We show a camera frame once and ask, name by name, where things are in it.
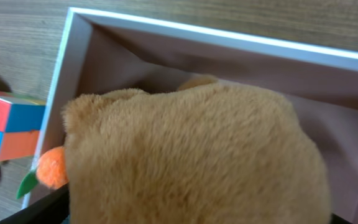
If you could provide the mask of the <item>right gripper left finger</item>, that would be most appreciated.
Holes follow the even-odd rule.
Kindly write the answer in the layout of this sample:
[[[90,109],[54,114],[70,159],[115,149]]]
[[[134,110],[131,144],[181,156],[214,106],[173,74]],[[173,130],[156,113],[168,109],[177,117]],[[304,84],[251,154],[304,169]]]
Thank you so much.
[[[59,224],[69,216],[68,184],[29,207],[0,221],[0,224]]]

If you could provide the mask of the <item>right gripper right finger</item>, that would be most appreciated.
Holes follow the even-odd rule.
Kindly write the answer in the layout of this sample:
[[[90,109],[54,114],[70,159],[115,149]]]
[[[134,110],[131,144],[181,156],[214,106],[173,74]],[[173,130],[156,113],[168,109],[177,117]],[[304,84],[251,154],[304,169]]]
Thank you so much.
[[[337,216],[336,214],[332,214],[330,224],[352,224],[352,223]]]

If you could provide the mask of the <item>brown plush toy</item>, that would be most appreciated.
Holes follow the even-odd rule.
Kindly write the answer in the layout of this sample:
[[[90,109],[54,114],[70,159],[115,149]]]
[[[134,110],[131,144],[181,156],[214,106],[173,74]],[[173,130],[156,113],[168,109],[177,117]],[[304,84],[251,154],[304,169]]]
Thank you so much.
[[[326,166],[291,102],[198,76],[63,109],[72,223],[329,223]]]

